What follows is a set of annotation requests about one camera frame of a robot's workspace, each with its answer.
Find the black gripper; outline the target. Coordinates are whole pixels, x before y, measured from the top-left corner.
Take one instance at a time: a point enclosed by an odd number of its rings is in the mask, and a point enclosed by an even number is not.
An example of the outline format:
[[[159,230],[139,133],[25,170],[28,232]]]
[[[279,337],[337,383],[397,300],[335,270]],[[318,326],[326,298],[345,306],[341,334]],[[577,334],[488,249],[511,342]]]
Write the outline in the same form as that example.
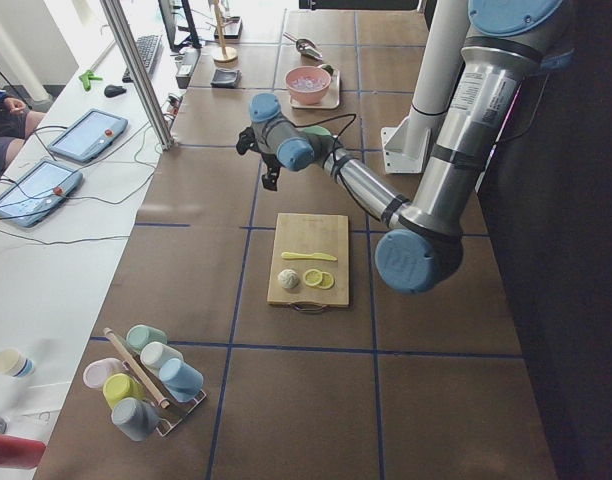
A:
[[[236,143],[236,151],[241,156],[246,154],[248,151],[253,151],[260,154],[262,161],[266,166],[266,173],[261,177],[262,186],[264,189],[269,191],[277,190],[281,164],[274,154],[266,153],[260,148],[252,127],[246,127],[239,133],[238,141]]]

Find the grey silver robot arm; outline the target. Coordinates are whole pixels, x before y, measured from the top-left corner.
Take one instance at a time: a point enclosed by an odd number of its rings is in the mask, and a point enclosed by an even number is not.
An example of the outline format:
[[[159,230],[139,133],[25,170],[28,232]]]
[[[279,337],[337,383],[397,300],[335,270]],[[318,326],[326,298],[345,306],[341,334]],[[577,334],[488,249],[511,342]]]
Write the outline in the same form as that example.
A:
[[[485,170],[521,83],[562,63],[555,50],[574,18],[569,1],[439,1],[407,117],[383,147],[422,178],[407,198],[331,135],[296,127],[271,93],[255,96],[240,153],[258,152],[263,184],[281,169],[320,166],[387,229],[375,262],[382,280],[420,293],[451,276],[463,257],[460,218]]]

